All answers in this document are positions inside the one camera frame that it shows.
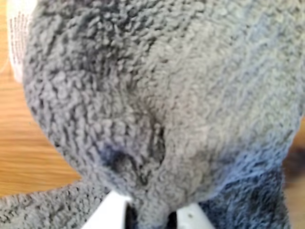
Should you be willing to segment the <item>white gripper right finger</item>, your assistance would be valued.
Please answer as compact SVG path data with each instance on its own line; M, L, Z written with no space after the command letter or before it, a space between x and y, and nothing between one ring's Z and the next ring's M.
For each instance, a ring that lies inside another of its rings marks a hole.
M198 204L190 204L176 211L177 229L215 229Z

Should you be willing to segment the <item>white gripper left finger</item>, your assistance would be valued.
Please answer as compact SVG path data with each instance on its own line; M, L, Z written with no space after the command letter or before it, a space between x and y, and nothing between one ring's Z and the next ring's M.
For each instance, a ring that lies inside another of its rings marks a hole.
M131 200L115 191L109 192L81 229L126 229Z

